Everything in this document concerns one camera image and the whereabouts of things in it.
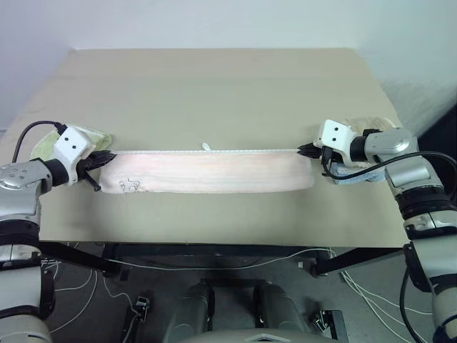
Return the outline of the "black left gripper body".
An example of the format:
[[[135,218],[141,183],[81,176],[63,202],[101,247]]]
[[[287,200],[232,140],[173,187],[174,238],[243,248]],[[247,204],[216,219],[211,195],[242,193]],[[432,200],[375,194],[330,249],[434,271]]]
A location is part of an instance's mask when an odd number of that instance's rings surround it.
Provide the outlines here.
[[[80,160],[76,164],[76,174],[78,181],[90,181],[93,178],[89,174],[90,171],[97,169],[97,158],[96,154],[90,154],[85,159]]]

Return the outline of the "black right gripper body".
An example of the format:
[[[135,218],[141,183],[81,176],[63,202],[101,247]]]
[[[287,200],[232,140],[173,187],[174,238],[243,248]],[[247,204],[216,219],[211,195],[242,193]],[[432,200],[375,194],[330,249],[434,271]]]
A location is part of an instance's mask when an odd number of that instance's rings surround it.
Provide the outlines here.
[[[331,163],[333,157],[333,149],[327,146],[321,148],[321,166],[323,169],[323,176],[333,176],[331,172]]]

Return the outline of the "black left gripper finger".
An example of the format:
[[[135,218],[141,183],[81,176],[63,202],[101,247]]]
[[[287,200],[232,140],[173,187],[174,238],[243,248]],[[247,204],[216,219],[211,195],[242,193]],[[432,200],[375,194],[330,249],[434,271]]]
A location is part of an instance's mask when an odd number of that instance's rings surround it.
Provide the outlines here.
[[[87,171],[84,172],[84,178],[91,185],[95,192],[99,192],[101,190],[99,183]]]
[[[92,165],[106,165],[116,157],[109,150],[95,151],[91,153]]]

